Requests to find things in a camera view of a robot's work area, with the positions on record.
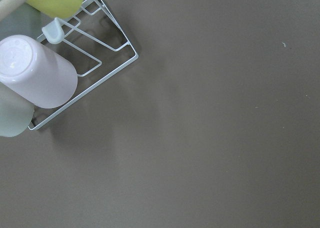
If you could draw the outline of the yellow cup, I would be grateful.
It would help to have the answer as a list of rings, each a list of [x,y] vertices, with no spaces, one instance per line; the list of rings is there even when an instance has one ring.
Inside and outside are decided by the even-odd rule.
[[[27,0],[26,3],[51,18],[66,19],[77,12],[84,0]]]

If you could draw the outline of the white cup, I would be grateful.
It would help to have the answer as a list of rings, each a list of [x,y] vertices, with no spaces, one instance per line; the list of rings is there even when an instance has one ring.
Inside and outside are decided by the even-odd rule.
[[[0,84],[0,136],[15,137],[24,132],[34,115],[34,105]]]

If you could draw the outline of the pink cup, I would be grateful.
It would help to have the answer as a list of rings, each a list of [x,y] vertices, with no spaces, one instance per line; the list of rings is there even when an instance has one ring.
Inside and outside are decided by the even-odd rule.
[[[74,95],[78,75],[67,59],[40,42],[12,35],[0,42],[0,81],[34,105],[52,109]]]

